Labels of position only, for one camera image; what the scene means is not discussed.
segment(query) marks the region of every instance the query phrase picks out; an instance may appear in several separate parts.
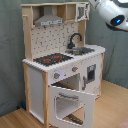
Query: wooden play kitchen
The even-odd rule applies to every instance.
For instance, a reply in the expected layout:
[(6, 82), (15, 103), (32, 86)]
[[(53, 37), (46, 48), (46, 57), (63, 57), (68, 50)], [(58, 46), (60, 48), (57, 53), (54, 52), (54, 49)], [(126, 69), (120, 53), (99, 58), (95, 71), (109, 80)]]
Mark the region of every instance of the wooden play kitchen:
[(105, 49), (85, 44), (89, 12), (88, 2), (22, 5), (26, 108), (45, 128), (93, 128)]

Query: white cabinet door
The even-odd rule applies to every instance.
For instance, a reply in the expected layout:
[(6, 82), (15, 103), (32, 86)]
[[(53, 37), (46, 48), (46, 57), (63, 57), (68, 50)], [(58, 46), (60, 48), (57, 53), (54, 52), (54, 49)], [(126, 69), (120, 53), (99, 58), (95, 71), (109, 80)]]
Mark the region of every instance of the white cabinet door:
[[(49, 123), (58, 128), (93, 128), (94, 95), (66, 88), (49, 87)], [(84, 108), (82, 125), (69, 122), (64, 117)]]

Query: cabinet handle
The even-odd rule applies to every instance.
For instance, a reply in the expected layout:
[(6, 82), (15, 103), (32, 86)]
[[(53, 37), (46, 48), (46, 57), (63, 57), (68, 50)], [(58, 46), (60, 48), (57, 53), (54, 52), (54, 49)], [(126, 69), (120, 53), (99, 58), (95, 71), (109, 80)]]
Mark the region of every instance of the cabinet handle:
[(66, 95), (66, 94), (64, 94), (64, 93), (59, 93), (59, 95), (60, 96), (62, 96), (62, 97), (64, 97), (64, 98), (72, 98), (72, 99), (79, 99), (79, 97), (78, 96), (70, 96), (70, 95)]
[(86, 88), (86, 77), (85, 76), (83, 77), (83, 80), (84, 80), (84, 87), (82, 87), (82, 90), (85, 90)]

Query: patterned backsplash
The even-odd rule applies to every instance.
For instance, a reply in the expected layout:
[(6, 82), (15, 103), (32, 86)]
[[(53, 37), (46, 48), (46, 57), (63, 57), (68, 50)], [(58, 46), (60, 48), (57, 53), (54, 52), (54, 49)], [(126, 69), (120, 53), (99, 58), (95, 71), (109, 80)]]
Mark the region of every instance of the patterned backsplash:
[[(78, 27), (79, 23), (64, 23), (32, 29), (33, 58), (66, 50), (71, 35), (78, 33)], [(78, 46), (78, 36), (73, 38), (73, 43)]]

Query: floor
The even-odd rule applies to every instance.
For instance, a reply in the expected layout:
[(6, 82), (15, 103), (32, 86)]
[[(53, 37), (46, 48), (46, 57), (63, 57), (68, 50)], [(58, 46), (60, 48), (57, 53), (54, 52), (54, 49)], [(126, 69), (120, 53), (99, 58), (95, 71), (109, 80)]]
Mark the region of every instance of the floor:
[[(82, 109), (74, 115), (81, 118), (81, 112)], [(102, 81), (102, 96), (95, 102), (93, 128), (115, 128), (127, 118), (128, 89)], [(1, 117), (0, 128), (44, 128), (44, 126), (32, 115), (19, 109)]]

